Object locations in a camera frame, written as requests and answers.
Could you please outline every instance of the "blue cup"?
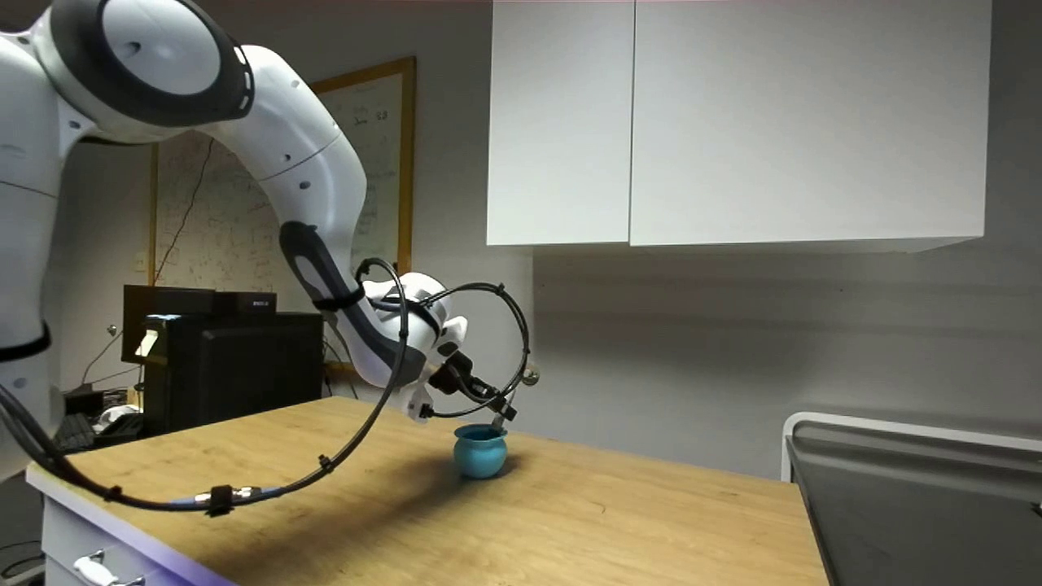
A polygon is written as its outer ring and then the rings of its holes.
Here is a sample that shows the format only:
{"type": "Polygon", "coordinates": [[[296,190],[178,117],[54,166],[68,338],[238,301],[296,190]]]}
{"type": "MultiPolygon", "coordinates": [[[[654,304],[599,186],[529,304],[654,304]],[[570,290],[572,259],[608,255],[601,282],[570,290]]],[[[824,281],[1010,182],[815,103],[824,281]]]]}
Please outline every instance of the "blue cup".
{"type": "Polygon", "coordinates": [[[506,462],[506,434],[491,422],[469,422],[454,429],[454,473],[461,478],[496,478],[506,462]]]}

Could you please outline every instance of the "wire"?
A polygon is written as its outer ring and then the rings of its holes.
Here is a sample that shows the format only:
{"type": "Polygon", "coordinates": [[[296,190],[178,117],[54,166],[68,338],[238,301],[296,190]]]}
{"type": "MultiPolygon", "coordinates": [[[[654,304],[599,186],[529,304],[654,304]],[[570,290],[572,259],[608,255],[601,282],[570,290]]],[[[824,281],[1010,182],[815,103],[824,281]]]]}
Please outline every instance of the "wire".
{"type": "Polygon", "coordinates": [[[191,191],[187,191],[187,206],[183,213],[178,226],[172,227],[172,237],[168,237],[168,245],[164,245],[164,252],[163,252],[163,257],[156,263],[154,285],[158,282],[158,278],[164,269],[164,259],[176,252],[176,245],[183,240],[183,232],[184,232],[184,226],[187,226],[187,217],[194,213],[194,202],[199,202],[199,191],[202,191],[202,182],[204,182],[204,170],[211,164],[211,153],[213,153],[213,139],[204,139],[204,153],[202,153],[199,176],[194,176],[191,191]]]}
{"type": "MultiPolygon", "coordinates": [[[[389,278],[394,278],[394,290],[402,293],[398,275],[389,263],[379,263],[389,278]]],[[[44,473],[53,473],[54,478],[66,478],[103,503],[120,503],[129,509],[142,509],[142,511],[204,511],[211,518],[229,516],[238,504],[256,504],[256,503],[269,503],[269,497],[282,497],[290,491],[300,491],[307,486],[316,486],[320,478],[331,474],[371,434],[371,428],[377,422],[383,403],[394,393],[394,380],[400,378],[402,367],[402,355],[408,355],[408,336],[410,336],[410,323],[408,323],[408,306],[400,304],[400,328],[398,328],[398,351],[394,351],[394,366],[389,366],[389,380],[379,392],[379,399],[371,408],[371,414],[364,416],[364,422],[354,429],[354,435],[336,452],[336,455],[320,455],[320,468],[276,486],[276,490],[230,490],[230,486],[213,486],[207,494],[194,494],[194,497],[176,497],[176,503],[149,503],[149,497],[137,497],[128,494],[120,486],[100,486],[91,474],[83,474],[80,468],[75,468],[66,452],[44,435],[44,429],[36,422],[36,416],[10,393],[10,389],[0,383],[0,421],[6,422],[10,435],[22,446],[22,452],[44,473]]]]}
{"type": "Polygon", "coordinates": [[[513,403],[513,392],[516,392],[516,383],[525,380],[525,373],[529,367],[529,328],[526,328],[526,320],[525,320],[516,301],[500,282],[461,282],[461,285],[453,285],[453,290],[439,290],[439,293],[434,293],[426,301],[426,306],[434,306],[439,301],[448,301],[448,296],[460,296],[460,293],[491,293],[512,309],[512,315],[516,323],[516,336],[522,336],[522,360],[516,360],[516,371],[506,378],[506,383],[500,392],[496,392],[491,383],[484,383],[479,378],[461,373],[460,389],[461,389],[461,393],[469,399],[476,399],[476,408],[448,409],[448,414],[436,414],[434,409],[429,416],[453,421],[453,416],[469,416],[469,414],[479,414],[479,409],[487,409],[487,408],[504,414],[513,403]]]}
{"type": "MultiPolygon", "coordinates": [[[[207,170],[207,164],[211,164],[211,153],[213,153],[213,139],[204,139],[204,153],[202,153],[202,164],[199,164],[199,174],[194,174],[194,182],[191,182],[191,191],[187,191],[187,206],[184,206],[184,213],[183,213],[183,217],[178,217],[178,226],[176,226],[176,232],[172,232],[172,237],[168,237],[168,245],[164,245],[164,252],[163,252],[163,259],[156,263],[154,285],[158,282],[158,278],[163,278],[163,269],[164,269],[164,259],[172,257],[172,252],[176,252],[176,245],[183,240],[183,232],[184,232],[184,226],[187,226],[187,217],[191,217],[191,213],[194,213],[194,202],[199,202],[199,191],[202,191],[202,182],[204,182],[204,170],[207,170]]],[[[83,366],[83,373],[80,373],[77,389],[93,383],[93,380],[86,380],[86,378],[91,378],[91,367],[93,367],[93,366],[109,351],[109,345],[118,345],[120,338],[124,338],[124,328],[118,328],[118,331],[100,345],[100,351],[83,366]]]]}

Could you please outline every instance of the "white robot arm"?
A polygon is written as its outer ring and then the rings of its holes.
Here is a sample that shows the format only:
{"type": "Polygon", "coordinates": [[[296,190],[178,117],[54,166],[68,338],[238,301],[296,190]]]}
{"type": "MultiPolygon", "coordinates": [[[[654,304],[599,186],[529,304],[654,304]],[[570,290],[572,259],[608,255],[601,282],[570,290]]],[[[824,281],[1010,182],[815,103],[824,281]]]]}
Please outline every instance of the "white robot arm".
{"type": "Polygon", "coordinates": [[[199,131],[224,144],[269,199],[281,246],[354,371],[415,392],[410,414],[429,414],[422,373],[441,380],[441,366],[466,360],[466,320],[448,315],[436,281],[350,275],[364,170],[323,102],[276,52],[230,42],[191,0],[54,0],[24,34],[0,36],[0,87],[0,383],[28,409],[49,397],[39,285],[62,166],[80,138],[158,144],[199,131]]]}

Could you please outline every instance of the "gray chair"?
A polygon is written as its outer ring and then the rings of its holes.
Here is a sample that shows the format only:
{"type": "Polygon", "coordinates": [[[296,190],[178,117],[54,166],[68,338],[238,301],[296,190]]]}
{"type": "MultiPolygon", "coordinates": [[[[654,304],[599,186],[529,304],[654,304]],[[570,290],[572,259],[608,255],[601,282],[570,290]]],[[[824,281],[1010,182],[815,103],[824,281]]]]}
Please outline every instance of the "gray chair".
{"type": "Polygon", "coordinates": [[[793,414],[797,482],[834,586],[1039,586],[1042,441],[793,414]]]}

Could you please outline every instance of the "white cabinet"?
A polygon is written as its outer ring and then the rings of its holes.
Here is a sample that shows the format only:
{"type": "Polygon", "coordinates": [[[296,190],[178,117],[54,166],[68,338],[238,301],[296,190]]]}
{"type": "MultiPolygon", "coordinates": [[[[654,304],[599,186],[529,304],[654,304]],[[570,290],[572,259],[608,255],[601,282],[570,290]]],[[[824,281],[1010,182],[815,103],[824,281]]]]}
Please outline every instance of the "white cabinet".
{"type": "Polygon", "coordinates": [[[986,97],[990,0],[496,4],[487,245],[976,237],[986,97]]]}
{"type": "Polygon", "coordinates": [[[487,106],[487,245],[628,240],[628,4],[496,4],[487,106]]]}

